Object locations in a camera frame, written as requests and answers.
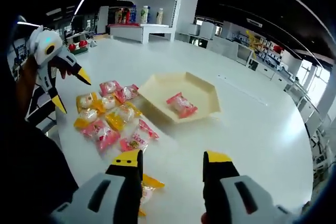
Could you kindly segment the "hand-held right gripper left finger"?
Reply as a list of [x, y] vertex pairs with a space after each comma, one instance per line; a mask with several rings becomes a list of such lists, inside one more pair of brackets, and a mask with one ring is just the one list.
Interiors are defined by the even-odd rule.
[[79, 187], [56, 208], [50, 223], [138, 223], [142, 198], [143, 152], [126, 151]]

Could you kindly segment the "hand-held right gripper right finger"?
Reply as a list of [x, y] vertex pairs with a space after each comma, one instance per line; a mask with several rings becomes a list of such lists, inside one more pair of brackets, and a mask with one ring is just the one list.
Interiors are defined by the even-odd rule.
[[210, 223], [294, 223], [294, 215], [275, 205], [271, 194], [249, 176], [240, 175], [226, 154], [204, 152], [203, 183]]

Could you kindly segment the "person's left hand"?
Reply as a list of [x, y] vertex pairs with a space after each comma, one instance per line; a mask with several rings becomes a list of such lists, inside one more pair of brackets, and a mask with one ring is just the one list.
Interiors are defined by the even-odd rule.
[[59, 70], [62, 79], [65, 79], [66, 76], [70, 76], [72, 74], [71, 69], [68, 67], [68, 65], [62, 61], [59, 61], [56, 58], [50, 61], [50, 65]]

